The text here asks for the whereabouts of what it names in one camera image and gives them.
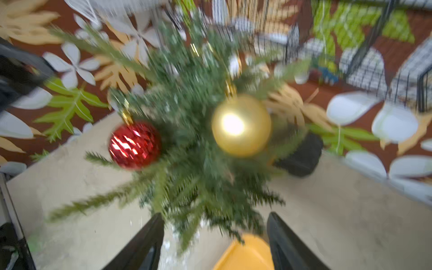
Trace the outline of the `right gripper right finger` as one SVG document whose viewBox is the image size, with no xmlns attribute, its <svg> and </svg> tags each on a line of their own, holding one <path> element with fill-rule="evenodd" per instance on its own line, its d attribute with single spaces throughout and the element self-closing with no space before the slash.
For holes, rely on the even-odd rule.
<svg viewBox="0 0 432 270">
<path fill-rule="evenodd" d="M 274 211 L 267 219 L 267 235 L 276 270 L 329 270 Z"/>
</svg>

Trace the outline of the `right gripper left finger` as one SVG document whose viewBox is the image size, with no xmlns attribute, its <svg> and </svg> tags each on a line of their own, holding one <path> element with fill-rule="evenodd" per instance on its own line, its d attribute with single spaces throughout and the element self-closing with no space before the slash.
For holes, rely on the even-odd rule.
<svg viewBox="0 0 432 270">
<path fill-rule="evenodd" d="M 155 214 L 112 259 L 105 270 L 157 270 L 164 238 L 164 220 Z"/>
</svg>

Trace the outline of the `red faceted ornament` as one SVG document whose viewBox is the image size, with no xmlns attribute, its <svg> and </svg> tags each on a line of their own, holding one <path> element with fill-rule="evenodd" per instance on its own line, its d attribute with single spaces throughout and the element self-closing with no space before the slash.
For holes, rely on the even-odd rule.
<svg viewBox="0 0 432 270">
<path fill-rule="evenodd" d="M 112 131 L 108 152 L 115 164 L 124 169 L 139 170 L 160 156 L 161 138 L 157 129 L 145 121 L 133 120 L 127 111 L 120 113 L 123 124 Z"/>
</svg>

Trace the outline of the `gold ball ornament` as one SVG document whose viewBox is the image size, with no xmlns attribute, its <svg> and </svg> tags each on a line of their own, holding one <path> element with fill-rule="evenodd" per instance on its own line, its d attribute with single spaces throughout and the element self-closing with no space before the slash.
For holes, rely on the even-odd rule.
<svg viewBox="0 0 432 270">
<path fill-rule="evenodd" d="M 262 101 L 249 94 L 238 94 L 226 82 L 226 100 L 215 109 L 211 131 L 216 144 L 227 154 L 244 158 L 264 149 L 272 132 L 272 120 Z"/>
</svg>

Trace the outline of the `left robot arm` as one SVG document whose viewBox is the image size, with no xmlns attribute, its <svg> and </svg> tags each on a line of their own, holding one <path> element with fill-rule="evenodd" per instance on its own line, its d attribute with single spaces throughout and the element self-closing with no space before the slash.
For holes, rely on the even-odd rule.
<svg viewBox="0 0 432 270">
<path fill-rule="evenodd" d="M 1 111 L 54 75 L 54 69 L 44 58 L 1 39 Z"/>
</svg>

